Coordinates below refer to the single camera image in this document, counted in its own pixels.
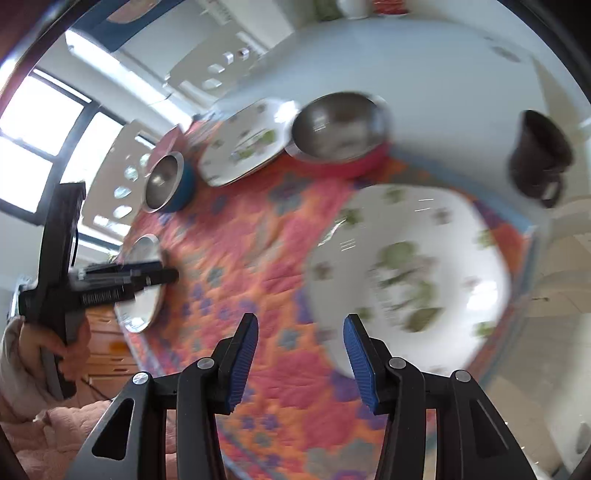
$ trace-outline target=human hand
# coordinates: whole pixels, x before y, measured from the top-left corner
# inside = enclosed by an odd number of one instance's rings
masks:
[[[60,372],[69,381],[82,376],[86,361],[90,357],[90,325],[85,318],[78,328],[75,343],[64,345],[55,332],[39,325],[24,323],[18,338],[18,355],[28,372],[39,381],[45,381],[45,370],[41,362],[41,347],[62,357],[58,364]]]

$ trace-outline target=window frame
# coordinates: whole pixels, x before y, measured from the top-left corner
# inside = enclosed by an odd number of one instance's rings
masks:
[[[52,82],[49,78],[45,76],[41,76],[36,72],[39,71],[43,75],[53,78],[56,81],[66,85],[69,89],[78,92],[80,95],[88,98],[88,102],[85,101],[83,98],[78,97],[74,93],[62,88],[60,85]],[[34,78],[35,80],[39,80],[40,82],[49,85],[51,88],[55,89],[56,91],[60,92],[62,95],[67,96],[71,100],[81,104],[83,106],[80,115],[76,118],[74,125],[70,129],[69,133],[64,140],[63,145],[60,148],[60,151],[57,155],[51,155],[39,148],[33,147],[32,145],[27,144],[22,140],[16,140],[11,138],[9,135],[5,134],[2,129],[0,129],[0,137],[5,138],[6,140],[12,142],[13,144],[28,150],[31,153],[47,160],[51,163],[51,170],[49,175],[47,176],[47,181],[45,183],[45,187],[43,188],[43,193],[41,194],[41,198],[39,199],[39,204],[37,205],[36,212],[29,212],[23,208],[20,208],[10,202],[7,202],[4,199],[0,199],[0,211],[7,213],[13,217],[21,219],[25,222],[32,223],[33,225],[45,225],[45,219],[47,217],[47,209],[49,208],[49,204],[51,202],[51,197],[53,195],[53,190],[55,189],[56,185],[58,185],[61,181],[61,178],[66,170],[66,167],[74,153],[74,149],[78,145],[82,135],[90,125],[90,122],[95,117],[97,113],[102,113],[103,115],[108,116],[110,119],[114,120],[115,122],[125,126],[127,122],[123,120],[118,115],[115,115],[110,110],[103,107],[100,102],[94,100],[91,96],[81,92],[79,89],[72,87],[67,82],[62,81],[61,79],[55,77],[49,72],[46,72],[43,69],[35,68],[31,73],[28,75],[29,77]],[[108,242],[98,240],[91,236],[84,235],[84,240],[94,243],[96,245],[101,245],[103,247],[118,248],[117,245],[109,244]]]

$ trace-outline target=window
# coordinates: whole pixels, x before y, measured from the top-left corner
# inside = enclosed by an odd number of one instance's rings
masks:
[[[0,117],[0,210],[43,225],[59,182],[95,175],[125,122],[41,70],[22,83]],[[80,228],[103,246],[109,238]]]

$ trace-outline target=floral plate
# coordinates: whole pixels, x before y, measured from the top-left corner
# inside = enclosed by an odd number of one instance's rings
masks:
[[[125,263],[163,261],[160,242],[155,235],[144,235],[134,243],[125,256]],[[146,287],[135,294],[135,301],[115,303],[115,315],[120,325],[131,333],[143,332],[160,311],[164,297],[164,285]]]
[[[213,134],[199,160],[199,173],[209,185],[220,187],[261,168],[289,142],[297,113],[295,102],[275,98],[247,106]]]
[[[465,368],[501,318],[510,280],[478,211],[450,190],[377,185],[341,210],[304,274],[314,319],[353,376],[343,319],[357,313],[369,335],[424,372]]]

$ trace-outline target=table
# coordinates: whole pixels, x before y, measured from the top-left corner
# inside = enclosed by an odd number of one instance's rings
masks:
[[[545,231],[543,209],[506,174],[519,114],[548,111],[527,51],[465,25],[411,15],[313,24],[273,48],[216,106],[236,112],[269,96],[305,105],[341,90],[383,98],[400,149],[462,172]]]
[[[154,233],[180,270],[154,325],[126,334],[142,369],[156,376],[180,371],[232,335],[243,313],[259,319],[242,404],[230,417],[218,417],[222,450],[243,478],[364,478],[375,470],[385,419],[374,417],[355,381],[332,367],[323,349],[332,333],[314,324],[302,278],[307,253],[356,189],[383,182],[456,185],[483,214],[514,282],[515,303],[468,368],[476,378],[486,380],[514,331],[514,309],[527,294],[524,277],[531,277],[523,275],[531,222],[437,163],[400,161],[395,148],[392,155],[384,168],[351,182],[312,180],[283,154],[226,187],[200,182],[182,212],[142,212],[134,220],[124,252]]]
[[[242,313],[258,316],[243,402],[218,418],[225,458],[244,478],[361,479],[375,470],[385,420],[370,414],[354,380],[330,364],[322,344],[331,332],[314,325],[301,275],[306,255],[355,189],[379,182],[455,186],[483,213],[515,297],[469,367],[481,382],[510,344],[531,287],[545,216],[505,175],[519,112],[545,111],[531,62],[522,53],[519,62],[483,59],[492,40],[464,27],[394,21],[315,25],[279,45],[222,102],[236,111],[262,96],[306,103],[342,89],[380,95],[394,113],[396,142],[383,169],[354,182],[313,180],[282,155],[235,184],[200,183],[191,205],[175,215],[140,213],[124,244],[154,233],[181,271],[153,327],[127,334],[141,368],[154,375],[210,354]],[[480,50],[470,50],[478,42]],[[417,61],[419,47],[425,62]],[[475,87],[481,84],[484,92]],[[417,87],[421,95],[410,95]]]

